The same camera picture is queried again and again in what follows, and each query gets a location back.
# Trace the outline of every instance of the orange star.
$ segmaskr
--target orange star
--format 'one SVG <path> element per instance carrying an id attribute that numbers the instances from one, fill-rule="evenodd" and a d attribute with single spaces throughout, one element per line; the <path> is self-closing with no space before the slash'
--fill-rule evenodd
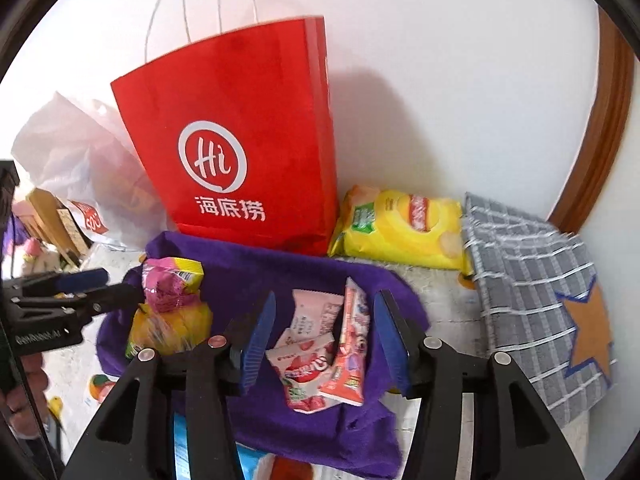
<path id="1" fill-rule="evenodd" d="M 567 375 L 593 362 L 610 384 L 609 346 L 613 343 L 613 337 L 602 290 L 596 283 L 595 276 L 591 280 L 586 298 L 572 298 L 557 292 L 556 296 L 564 304 L 576 327 Z"/>

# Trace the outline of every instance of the gray checkered fabric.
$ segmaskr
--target gray checkered fabric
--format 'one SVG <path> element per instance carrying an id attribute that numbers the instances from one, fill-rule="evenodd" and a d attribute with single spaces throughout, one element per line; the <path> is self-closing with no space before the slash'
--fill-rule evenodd
<path id="1" fill-rule="evenodd" d="M 468 194 L 465 214 L 489 350 L 516 360 L 563 428 L 607 392 L 593 363 L 565 376 L 576 329 L 556 298 L 556 292 L 585 297 L 593 261 L 578 235 L 520 210 Z"/>

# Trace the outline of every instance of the screw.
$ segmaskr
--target screw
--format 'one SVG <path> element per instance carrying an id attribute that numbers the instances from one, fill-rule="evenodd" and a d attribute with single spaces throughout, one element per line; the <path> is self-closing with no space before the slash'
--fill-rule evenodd
<path id="1" fill-rule="evenodd" d="M 153 348 L 145 348 L 138 354 L 138 359 L 140 359 L 143 363 L 151 361 L 151 359 L 153 359 L 154 357 L 156 357 L 156 352 Z"/>
<path id="2" fill-rule="evenodd" d="M 208 343 L 211 348 L 222 348 L 226 345 L 226 337 L 223 335 L 215 335 L 209 338 Z"/>
<path id="3" fill-rule="evenodd" d="M 423 344 L 431 350 L 437 350 L 442 346 L 442 340 L 430 335 L 424 338 Z"/>
<path id="4" fill-rule="evenodd" d="M 499 365 L 508 365 L 511 363 L 511 356 L 505 352 L 496 353 L 494 359 Z"/>

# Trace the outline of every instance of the white plastic bag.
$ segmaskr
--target white plastic bag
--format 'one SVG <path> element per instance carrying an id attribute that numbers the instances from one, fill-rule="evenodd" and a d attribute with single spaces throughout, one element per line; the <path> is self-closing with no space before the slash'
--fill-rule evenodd
<path id="1" fill-rule="evenodd" d="M 56 93 L 20 130 L 12 155 L 95 242 L 142 250 L 170 224 L 119 114 L 100 101 Z"/>

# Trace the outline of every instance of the white circle logo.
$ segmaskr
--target white circle logo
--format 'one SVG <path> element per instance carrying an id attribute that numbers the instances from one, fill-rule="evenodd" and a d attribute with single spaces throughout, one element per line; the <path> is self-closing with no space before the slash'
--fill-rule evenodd
<path id="1" fill-rule="evenodd" d="M 218 134 L 226 140 L 236 154 L 236 160 L 238 161 L 236 177 L 227 187 L 217 186 L 207 181 L 208 178 L 225 176 L 232 171 L 232 167 L 228 166 L 228 160 L 225 160 L 224 148 L 220 144 L 215 143 L 213 140 L 208 140 L 207 143 L 205 139 L 200 136 L 198 140 L 197 158 L 190 161 L 187 156 L 187 141 L 194 133 L 201 131 Z M 188 124 L 178 138 L 178 154 L 189 176 L 202 187 L 215 191 L 216 193 L 232 193 L 242 186 L 246 178 L 246 155 L 240 142 L 224 126 L 212 123 L 211 121 L 195 121 Z"/>

